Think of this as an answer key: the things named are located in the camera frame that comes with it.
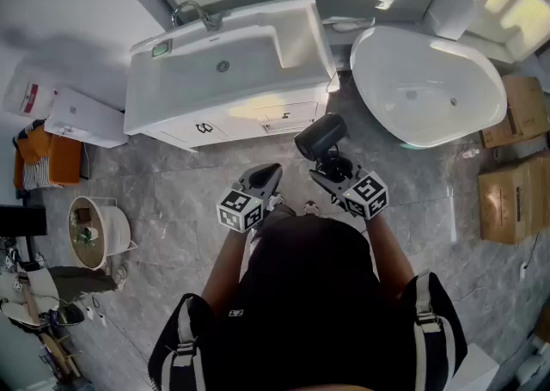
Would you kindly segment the white ceramic bathroom sink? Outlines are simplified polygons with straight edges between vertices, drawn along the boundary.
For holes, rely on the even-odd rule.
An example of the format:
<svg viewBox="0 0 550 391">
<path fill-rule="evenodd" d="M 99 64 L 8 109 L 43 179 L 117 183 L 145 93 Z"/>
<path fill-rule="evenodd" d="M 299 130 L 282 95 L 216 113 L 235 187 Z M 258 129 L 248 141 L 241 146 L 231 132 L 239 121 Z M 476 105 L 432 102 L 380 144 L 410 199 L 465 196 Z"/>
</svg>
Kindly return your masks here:
<svg viewBox="0 0 550 391">
<path fill-rule="evenodd" d="M 338 89 L 315 0 L 274 0 L 223 12 L 220 30 L 192 21 L 131 49 L 124 132 L 256 95 Z M 172 40 L 171 53 L 152 48 Z"/>
</svg>

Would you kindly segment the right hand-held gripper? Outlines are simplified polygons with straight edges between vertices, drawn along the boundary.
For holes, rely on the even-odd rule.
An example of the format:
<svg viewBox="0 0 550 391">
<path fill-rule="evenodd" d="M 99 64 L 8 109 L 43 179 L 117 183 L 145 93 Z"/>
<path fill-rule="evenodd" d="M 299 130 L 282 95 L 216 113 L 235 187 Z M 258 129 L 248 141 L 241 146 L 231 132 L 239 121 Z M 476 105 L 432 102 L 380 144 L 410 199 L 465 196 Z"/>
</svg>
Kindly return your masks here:
<svg viewBox="0 0 550 391">
<path fill-rule="evenodd" d="M 309 171 L 311 179 L 327 192 L 334 192 L 344 210 L 353 216 L 370 220 L 380 213 L 389 201 L 388 187 L 375 172 L 365 173 L 361 164 L 351 166 L 352 179 L 335 183 L 323 173 L 314 169 Z"/>
</svg>

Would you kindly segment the large cardboard box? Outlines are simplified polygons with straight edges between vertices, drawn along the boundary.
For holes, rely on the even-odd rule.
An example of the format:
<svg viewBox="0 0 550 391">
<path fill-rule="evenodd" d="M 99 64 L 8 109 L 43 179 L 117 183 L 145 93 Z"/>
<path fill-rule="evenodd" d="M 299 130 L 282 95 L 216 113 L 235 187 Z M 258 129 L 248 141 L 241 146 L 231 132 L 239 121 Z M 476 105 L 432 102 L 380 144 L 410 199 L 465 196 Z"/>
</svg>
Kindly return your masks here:
<svg viewBox="0 0 550 391">
<path fill-rule="evenodd" d="M 550 227 L 550 151 L 478 176 L 480 236 L 517 244 Z"/>
</svg>

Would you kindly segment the person's left forearm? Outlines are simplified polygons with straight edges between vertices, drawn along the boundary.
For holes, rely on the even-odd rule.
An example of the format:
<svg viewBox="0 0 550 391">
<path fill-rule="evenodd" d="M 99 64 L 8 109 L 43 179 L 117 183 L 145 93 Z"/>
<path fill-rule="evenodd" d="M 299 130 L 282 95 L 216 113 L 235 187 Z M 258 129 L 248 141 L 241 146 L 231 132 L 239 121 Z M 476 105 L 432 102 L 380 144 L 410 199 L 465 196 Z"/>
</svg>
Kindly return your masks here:
<svg viewBox="0 0 550 391">
<path fill-rule="evenodd" d="M 201 297 L 215 315 L 227 309 L 238 289 L 248 235 L 229 231 L 205 284 Z"/>
</svg>

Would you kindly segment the white vanity cabinet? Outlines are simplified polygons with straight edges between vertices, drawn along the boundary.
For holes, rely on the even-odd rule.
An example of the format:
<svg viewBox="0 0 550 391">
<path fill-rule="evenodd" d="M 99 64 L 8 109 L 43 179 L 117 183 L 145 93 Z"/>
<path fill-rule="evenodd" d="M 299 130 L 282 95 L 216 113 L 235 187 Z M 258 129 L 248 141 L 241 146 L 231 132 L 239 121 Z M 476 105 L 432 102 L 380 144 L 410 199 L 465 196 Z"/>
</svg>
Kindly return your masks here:
<svg viewBox="0 0 550 391">
<path fill-rule="evenodd" d="M 327 110 L 327 86 L 256 95 L 141 128 L 141 134 L 180 149 L 296 133 Z"/>
</svg>

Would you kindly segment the brown cardboard box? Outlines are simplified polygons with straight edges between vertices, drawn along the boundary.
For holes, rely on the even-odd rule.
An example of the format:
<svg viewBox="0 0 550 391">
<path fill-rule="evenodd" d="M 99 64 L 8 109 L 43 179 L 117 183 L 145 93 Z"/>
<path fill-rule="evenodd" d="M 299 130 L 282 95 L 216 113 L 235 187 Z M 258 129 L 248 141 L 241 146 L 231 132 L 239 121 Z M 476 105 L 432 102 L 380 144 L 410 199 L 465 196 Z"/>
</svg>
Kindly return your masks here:
<svg viewBox="0 0 550 391">
<path fill-rule="evenodd" d="M 550 302 L 547 302 L 541 309 L 535 327 L 535 334 L 539 339 L 550 344 Z"/>
</svg>

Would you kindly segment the small cardboard box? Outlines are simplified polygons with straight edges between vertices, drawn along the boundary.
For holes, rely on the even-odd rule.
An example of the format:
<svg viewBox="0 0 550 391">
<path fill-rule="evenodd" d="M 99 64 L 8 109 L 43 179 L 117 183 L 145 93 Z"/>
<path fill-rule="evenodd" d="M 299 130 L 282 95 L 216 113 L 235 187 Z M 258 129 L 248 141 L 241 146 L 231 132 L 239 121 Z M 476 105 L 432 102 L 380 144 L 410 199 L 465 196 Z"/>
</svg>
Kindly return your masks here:
<svg viewBox="0 0 550 391">
<path fill-rule="evenodd" d="M 541 83 L 532 76 L 503 76 L 507 110 L 503 120 L 480 132 L 484 149 L 515 144 L 550 131 Z"/>
</svg>

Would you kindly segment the white toilet tank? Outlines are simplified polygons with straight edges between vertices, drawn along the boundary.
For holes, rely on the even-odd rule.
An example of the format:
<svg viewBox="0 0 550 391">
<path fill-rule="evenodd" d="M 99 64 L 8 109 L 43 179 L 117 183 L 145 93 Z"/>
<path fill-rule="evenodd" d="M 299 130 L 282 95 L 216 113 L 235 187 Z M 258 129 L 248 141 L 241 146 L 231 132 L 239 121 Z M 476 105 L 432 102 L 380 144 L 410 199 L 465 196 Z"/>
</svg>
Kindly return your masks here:
<svg viewBox="0 0 550 391">
<path fill-rule="evenodd" d="M 73 89 L 60 89 L 45 131 L 61 137 L 111 149 L 126 144 L 125 115 Z"/>
</svg>

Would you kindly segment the person's right forearm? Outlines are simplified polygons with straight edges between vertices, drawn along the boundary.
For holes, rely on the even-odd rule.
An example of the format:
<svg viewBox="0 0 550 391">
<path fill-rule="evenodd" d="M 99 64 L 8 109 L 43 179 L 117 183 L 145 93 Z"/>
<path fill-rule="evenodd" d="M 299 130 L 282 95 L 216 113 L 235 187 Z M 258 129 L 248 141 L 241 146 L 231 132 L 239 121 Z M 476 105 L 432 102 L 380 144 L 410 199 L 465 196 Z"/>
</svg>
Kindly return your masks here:
<svg viewBox="0 0 550 391">
<path fill-rule="evenodd" d="M 400 297 L 413 280 L 413 268 L 382 214 L 366 223 L 378 278 L 391 297 Z"/>
</svg>

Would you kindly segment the striped cloth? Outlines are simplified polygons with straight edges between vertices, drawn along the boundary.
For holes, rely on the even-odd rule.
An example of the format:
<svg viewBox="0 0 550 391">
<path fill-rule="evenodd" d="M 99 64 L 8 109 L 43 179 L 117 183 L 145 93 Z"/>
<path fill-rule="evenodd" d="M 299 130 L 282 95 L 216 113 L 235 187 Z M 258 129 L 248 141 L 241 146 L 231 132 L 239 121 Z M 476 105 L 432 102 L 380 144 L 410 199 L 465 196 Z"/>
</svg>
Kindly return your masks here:
<svg viewBox="0 0 550 391">
<path fill-rule="evenodd" d="M 41 157 L 34 164 L 23 164 L 23 187 L 25 190 L 53 187 L 50 182 L 50 158 Z"/>
</svg>

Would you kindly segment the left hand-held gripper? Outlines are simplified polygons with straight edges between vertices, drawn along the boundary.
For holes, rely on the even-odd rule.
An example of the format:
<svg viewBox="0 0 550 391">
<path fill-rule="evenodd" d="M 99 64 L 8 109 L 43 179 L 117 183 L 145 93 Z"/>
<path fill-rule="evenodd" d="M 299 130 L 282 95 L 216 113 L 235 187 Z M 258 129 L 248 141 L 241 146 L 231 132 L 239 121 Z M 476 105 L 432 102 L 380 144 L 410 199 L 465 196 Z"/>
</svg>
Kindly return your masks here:
<svg viewBox="0 0 550 391">
<path fill-rule="evenodd" d="M 282 166 L 276 162 L 245 171 L 217 201 L 218 222 L 240 233 L 255 228 L 263 221 L 282 176 Z"/>
</svg>

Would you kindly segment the white bag with red label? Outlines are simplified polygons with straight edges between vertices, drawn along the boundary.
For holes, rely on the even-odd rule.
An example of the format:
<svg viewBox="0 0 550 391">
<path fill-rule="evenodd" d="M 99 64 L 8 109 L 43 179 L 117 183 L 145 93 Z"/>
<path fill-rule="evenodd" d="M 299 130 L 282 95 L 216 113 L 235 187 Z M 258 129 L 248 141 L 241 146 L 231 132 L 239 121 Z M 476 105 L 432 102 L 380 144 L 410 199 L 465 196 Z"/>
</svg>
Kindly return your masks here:
<svg viewBox="0 0 550 391">
<path fill-rule="evenodd" d="M 13 76 L 3 97 L 3 110 L 32 119 L 47 119 L 57 90 L 48 83 L 26 76 Z"/>
</svg>

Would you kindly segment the black hair dryer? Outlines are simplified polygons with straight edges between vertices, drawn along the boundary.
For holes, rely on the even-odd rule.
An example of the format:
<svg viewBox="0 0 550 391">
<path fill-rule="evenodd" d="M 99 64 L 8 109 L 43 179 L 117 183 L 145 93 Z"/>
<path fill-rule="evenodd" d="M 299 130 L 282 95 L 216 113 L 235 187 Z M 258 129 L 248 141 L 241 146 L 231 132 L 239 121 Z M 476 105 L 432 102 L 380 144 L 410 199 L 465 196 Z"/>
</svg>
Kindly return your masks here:
<svg viewBox="0 0 550 391">
<path fill-rule="evenodd" d="M 332 183 L 340 184 L 352 177 L 350 159 L 339 153 L 338 142 L 347 135 L 344 119 L 327 113 L 294 137 L 304 158 L 315 163 L 315 172 Z"/>
</svg>

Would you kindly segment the white bathtub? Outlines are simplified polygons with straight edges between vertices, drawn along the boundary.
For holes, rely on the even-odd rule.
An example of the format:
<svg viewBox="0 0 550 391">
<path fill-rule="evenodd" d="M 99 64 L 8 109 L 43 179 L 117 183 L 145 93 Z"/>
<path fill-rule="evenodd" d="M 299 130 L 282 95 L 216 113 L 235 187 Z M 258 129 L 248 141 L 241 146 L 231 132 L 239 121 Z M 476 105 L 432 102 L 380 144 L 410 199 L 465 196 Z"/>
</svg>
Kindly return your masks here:
<svg viewBox="0 0 550 391">
<path fill-rule="evenodd" d="M 500 123 L 507 113 L 495 66 L 453 40 L 374 26 L 354 41 L 350 66 L 366 107 L 412 147 L 446 144 Z"/>
</svg>

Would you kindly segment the black furniture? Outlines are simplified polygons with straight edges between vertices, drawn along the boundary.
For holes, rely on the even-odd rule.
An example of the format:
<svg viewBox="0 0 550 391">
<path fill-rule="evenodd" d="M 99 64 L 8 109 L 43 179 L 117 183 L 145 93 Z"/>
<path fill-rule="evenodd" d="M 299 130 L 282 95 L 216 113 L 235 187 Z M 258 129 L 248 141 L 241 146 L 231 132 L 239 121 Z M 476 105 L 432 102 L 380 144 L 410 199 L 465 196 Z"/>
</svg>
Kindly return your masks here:
<svg viewBox="0 0 550 391">
<path fill-rule="evenodd" d="M 47 235 L 44 206 L 0 205 L 0 237 Z"/>
</svg>

